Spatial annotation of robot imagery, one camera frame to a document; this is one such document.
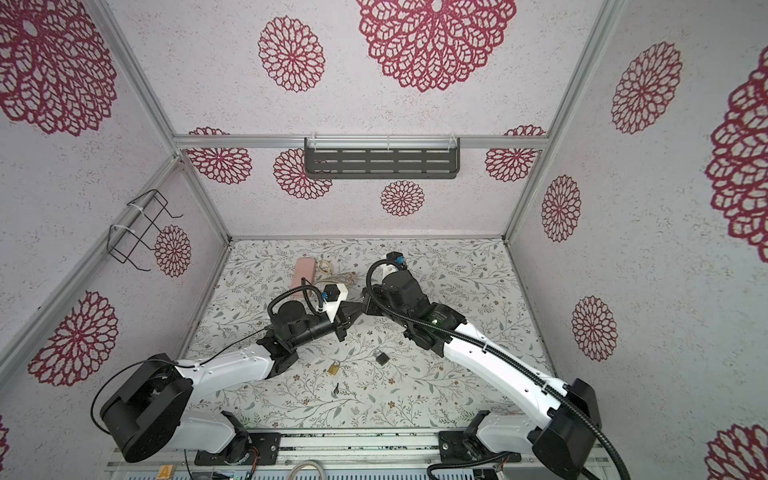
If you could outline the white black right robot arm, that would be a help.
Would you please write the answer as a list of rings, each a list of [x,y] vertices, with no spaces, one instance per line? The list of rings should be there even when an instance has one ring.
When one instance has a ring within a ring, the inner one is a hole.
[[[472,371],[525,415],[480,413],[467,439],[490,455],[531,454],[562,479],[589,474],[585,464],[601,429],[591,385],[567,383],[525,364],[456,310],[430,301],[410,271],[392,261],[369,267],[364,297],[374,314],[403,326],[406,339]]]

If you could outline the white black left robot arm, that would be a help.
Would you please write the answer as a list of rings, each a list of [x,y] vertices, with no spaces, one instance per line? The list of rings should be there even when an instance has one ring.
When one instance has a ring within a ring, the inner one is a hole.
[[[239,384],[275,378],[299,359],[299,347],[333,334],[344,340],[364,313],[361,302],[328,303],[316,315],[297,301],[280,306],[263,338],[205,361],[172,361],[156,354],[117,389],[100,418],[128,463],[160,451],[198,450],[222,462],[243,462],[253,451],[250,433],[229,411],[194,412],[188,405]]]

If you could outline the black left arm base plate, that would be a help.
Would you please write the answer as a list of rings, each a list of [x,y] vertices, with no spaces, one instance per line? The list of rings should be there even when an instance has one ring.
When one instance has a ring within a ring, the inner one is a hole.
[[[219,453],[199,451],[193,464],[195,466],[275,465],[281,440],[280,433],[256,432],[248,436],[237,434]]]

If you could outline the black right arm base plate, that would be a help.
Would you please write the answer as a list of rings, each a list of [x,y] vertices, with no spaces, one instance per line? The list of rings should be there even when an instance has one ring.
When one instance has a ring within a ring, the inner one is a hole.
[[[491,460],[498,453],[491,452],[479,440],[463,431],[444,430],[437,434],[440,460],[443,463],[468,463]]]

